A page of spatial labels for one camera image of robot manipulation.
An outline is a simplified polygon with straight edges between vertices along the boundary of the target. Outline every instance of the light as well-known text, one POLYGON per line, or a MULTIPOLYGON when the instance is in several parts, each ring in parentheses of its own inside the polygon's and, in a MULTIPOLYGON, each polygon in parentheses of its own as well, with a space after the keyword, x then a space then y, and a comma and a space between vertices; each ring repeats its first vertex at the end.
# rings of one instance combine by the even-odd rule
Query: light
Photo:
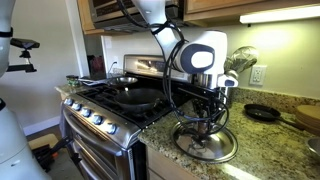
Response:
POLYGON ((242 24, 285 21, 320 17, 320 6, 300 7, 293 9, 279 9, 274 11, 258 12, 240 16, 242 24))

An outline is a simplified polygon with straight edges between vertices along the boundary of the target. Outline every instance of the microwave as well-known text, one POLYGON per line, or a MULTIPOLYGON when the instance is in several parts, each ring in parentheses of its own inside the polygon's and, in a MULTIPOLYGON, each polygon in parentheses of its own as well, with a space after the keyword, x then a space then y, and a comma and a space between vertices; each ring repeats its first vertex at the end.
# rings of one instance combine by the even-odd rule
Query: microwave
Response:
MULTIPOLYGON (((146 24, 131 0, 122 0, 128 13, 139 23, 146 24)), ((147 29, 135 26, 122 14, 117 0, 89 0, 93 25, 109 31, 140 32, 147 29)), ((191 26, 183 22, 184 0, 166 0, 167 16, 179 27, 191 26)))

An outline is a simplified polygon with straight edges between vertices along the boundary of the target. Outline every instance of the white wall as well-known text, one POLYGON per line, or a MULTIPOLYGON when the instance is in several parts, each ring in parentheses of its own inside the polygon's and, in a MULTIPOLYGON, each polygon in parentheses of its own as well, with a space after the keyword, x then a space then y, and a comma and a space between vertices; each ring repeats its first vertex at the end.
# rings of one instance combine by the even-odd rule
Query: white wall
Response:
MULTIPOLYGON (((228 35, 228 55, 242 46, 254 46, 260 52, 259 65, 267 65, 262 87, 249 85, 250 69, 240 74, 240 87, 320 99, 320 19, 224 26, 182 28, 192 41, 207 29, 228 35)), ((111 38, 105 48, 107 64, 124 54, 161 54, 149 32, 111 38)))
MULTIPOLYGON (((0 97, 17 113, 22 127, 60 115, 55 86, 66 75, 79 74, 65 0, 17 0, 13 11, 14 37, 40 42, 31 62, 38 72, 7 72, 0 79, 0 97)), ((11 46, 10 64, 23 64, 21 49, 11 46)))

